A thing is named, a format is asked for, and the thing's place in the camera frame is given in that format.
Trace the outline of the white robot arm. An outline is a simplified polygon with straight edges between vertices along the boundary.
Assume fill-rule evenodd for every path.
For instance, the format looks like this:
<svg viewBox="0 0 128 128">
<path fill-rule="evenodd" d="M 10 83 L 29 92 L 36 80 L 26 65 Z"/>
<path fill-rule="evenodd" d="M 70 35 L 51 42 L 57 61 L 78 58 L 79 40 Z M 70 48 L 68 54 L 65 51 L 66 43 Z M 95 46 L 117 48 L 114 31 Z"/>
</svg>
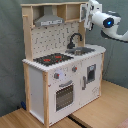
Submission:
<svg viewBox="0 0 128 128">
<path fill-rule="evenodd" d="M 117 29 L 121 21 L 121 16 L 113 11 L 102 12 L 102 5 L 97 0 L 89 0 L 85 5 L 86 18 L 85 28 L 92 30 L 94 25 L 102 28 L 101 35 L 104 38 L 110 38 L 128 43 L 128 31 L 119 35 Z"/>
</svg>

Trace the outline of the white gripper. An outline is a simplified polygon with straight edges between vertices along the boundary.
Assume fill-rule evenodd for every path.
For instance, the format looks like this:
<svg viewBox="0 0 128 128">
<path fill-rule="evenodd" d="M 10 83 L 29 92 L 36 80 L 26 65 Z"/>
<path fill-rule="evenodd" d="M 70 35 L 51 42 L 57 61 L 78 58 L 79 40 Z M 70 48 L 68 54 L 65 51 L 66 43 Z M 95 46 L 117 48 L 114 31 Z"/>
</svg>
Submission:
<svg viewBox="0 0 128 128">
<path fill-rule="evenodd" d="M 97 0 L 89 0 L 85 5 L 85 9 L 85 27 L 91 30 L 93 26 L 92 17 L 97 11 L 102 11 L 102 5 Z"/>
</svg>

